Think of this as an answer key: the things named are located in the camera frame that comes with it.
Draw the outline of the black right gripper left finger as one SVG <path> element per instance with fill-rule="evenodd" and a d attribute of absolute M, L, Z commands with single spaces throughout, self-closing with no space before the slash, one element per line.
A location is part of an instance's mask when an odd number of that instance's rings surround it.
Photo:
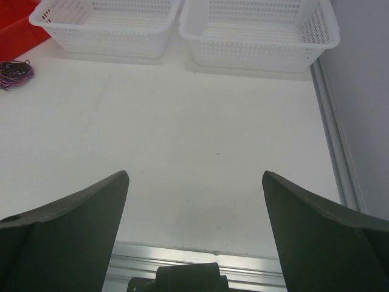
<path fill-rule="evenodd" d="M 119 171 L 1 220 L 1 291 L 101 291 L 128 194 Z"/>

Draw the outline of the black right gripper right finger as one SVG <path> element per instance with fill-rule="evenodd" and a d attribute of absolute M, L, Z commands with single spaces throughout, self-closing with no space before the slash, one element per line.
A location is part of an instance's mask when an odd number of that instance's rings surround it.
<path fill-rule="evenodd" d="M 262 185 L 288 291 L 388 291 L 388 222 L 270 171 Z"/>

